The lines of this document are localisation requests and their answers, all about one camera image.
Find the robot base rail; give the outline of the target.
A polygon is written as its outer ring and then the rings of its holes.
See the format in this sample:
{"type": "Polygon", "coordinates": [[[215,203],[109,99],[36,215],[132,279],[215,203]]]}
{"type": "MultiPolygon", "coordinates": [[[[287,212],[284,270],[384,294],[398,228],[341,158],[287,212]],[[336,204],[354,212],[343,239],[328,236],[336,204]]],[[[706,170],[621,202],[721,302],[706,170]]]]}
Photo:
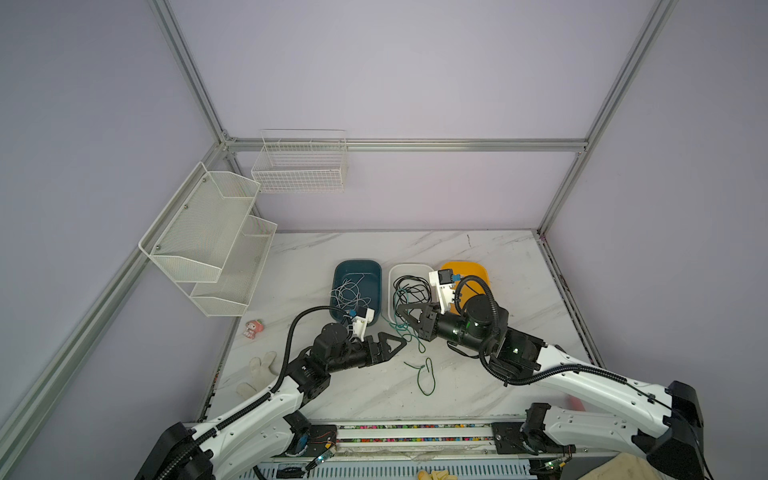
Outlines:
{"type": "Polygon", "coordinates": [[[314,424],[302,451],[248,463],[239,479],[557,479],[576,447],[526,447],[523,423],[507,421],[314,424]]]}

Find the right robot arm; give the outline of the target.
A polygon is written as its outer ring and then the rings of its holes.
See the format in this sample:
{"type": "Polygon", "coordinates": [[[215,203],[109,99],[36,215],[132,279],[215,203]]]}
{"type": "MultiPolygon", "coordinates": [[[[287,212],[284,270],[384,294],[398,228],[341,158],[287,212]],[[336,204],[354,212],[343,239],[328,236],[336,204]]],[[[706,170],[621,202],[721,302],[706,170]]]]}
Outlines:
{"type": "Polygon", "coordinates": [[[541,385],[600,408],[598,414],[558,412],[534,403],[521,428],[523,447],[593,446],[633,454],[674,479],[709,479],[704,419],[695,388],[628,378],[581,361],[560,347],[509,326],[487,282],[449,270],[433,273],[432,298],[399,302],[395,311],[423,341],[444,340],[480,362],[504,386],[541,385]]]}

